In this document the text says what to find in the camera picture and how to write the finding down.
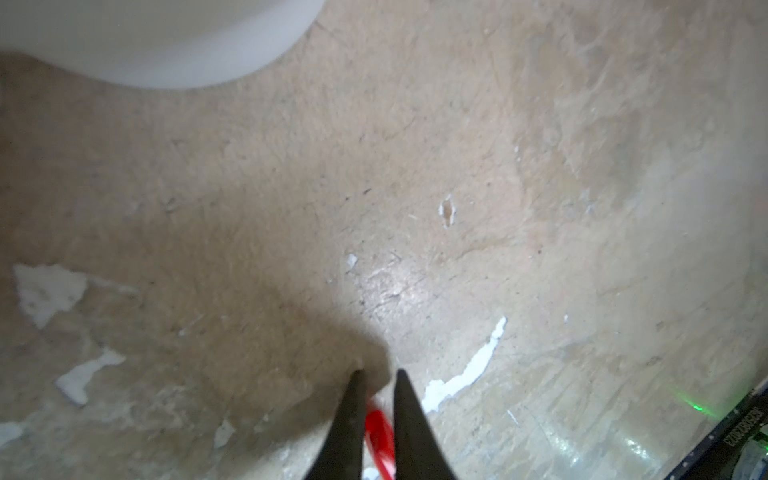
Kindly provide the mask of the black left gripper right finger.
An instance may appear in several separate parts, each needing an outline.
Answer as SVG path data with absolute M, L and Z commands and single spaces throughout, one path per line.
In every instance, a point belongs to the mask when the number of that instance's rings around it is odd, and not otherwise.
M 421 408 L 410 378 L 399 369 L 394 388 L 395 478 L 456 480 Z

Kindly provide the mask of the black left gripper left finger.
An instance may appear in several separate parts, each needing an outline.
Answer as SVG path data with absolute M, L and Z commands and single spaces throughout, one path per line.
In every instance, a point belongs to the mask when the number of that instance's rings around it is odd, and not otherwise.
M 352 373 L 329 432 L 306 480 L 360 480 L 362 475 L 367 376 Z

